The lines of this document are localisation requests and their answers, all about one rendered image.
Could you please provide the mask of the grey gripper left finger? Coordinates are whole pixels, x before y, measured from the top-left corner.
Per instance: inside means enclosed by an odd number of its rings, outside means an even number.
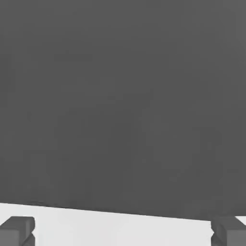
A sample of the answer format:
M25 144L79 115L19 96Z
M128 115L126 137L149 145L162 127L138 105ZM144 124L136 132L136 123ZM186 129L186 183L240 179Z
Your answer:
M35 218L11 216L0 225L0 246L36 246Z

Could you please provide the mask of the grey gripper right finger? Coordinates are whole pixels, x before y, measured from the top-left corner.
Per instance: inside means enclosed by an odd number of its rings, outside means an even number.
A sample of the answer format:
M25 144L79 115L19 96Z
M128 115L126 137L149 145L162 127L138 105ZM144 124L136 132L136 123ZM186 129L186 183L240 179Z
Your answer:
M211 246L246 246L246 225L234 216L211 220Z

